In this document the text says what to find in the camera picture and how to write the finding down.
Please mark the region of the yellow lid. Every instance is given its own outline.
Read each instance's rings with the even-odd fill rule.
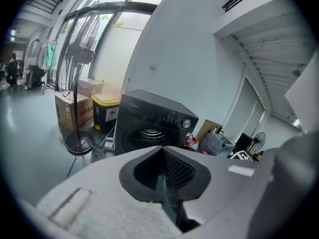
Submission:
[[[95,94],[92,96],[92,99],[101,106],[118,106],[121,102],[118,98],[109,98],[104,94]]]

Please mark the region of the black metal railing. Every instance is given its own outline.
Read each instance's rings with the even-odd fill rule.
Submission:
[[[63,0],[27,0],[25,4],[52,14],[60,2],[63,2]]]
[[[242,0],[229,0],[224,6],[223,9],[225,12],[228,12],[232,7],[239,4]]]

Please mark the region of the black washing machine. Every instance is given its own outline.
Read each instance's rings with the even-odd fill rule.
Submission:
[[[134,90],[122,95],[115,134],[115,154],[150,146],[184,146],[198,117],[182,104]]]

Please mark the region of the black standing fan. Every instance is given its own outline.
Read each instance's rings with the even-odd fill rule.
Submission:
[[[250,148],[253,149],[253,151],[258,151],[264,146],[265,141],[266,141],[265,133],[260,132],[256,134],[256,136],[252,139]]]
[[[93,142],[91,134],[79,130],[77,92],[78,82],[84,64],[89,64],[94,57],[91,50],[95,35],[100,24],[100,12],[90,11],[82,18],[74,22],[75,26],[71,33],[70,43],[61,63],[59,74],[59,90],[66,97],[73,91],[74,129],[65,145],[72,155],[80,156],[87,154],[91,147],[88,142]]]

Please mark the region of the cardboard box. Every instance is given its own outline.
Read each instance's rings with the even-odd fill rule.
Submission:
[[[82,127],[93,117],[92,100],[78,94],[78,123]],[[55,93],[55,108],[58,121],[71,131],[74,131],[73,92],[64,97],[61,93]]]
[[[103,84],[89,78],[79,79],[78,93],[85,97],[91,98],[95,94],[101,94]]]
[[[216,133],[219,133],[221,129],[223,128],[222,125],[206,119],[203,126],[201,127],[201,129],[199,130],[197,134],[198,144],[201,144],[201,142],[204,140],[207,133],[212,132],[215,129],[215,127],[217,127]]]

